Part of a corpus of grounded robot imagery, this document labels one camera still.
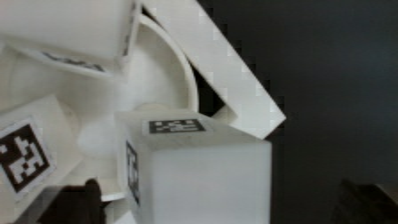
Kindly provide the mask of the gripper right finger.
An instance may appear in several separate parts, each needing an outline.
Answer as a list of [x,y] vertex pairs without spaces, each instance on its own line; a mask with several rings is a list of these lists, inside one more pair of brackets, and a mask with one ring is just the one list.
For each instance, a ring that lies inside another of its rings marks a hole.
[[398,224],[398,203],[374,184],[340,180],[331,224]]

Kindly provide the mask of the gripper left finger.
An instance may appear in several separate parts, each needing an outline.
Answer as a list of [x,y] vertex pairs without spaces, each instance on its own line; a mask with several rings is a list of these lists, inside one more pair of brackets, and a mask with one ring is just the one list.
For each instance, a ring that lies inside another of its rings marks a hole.
[[38,224],[104,224],[100,189],[93,179],[67,185],[38,217]]

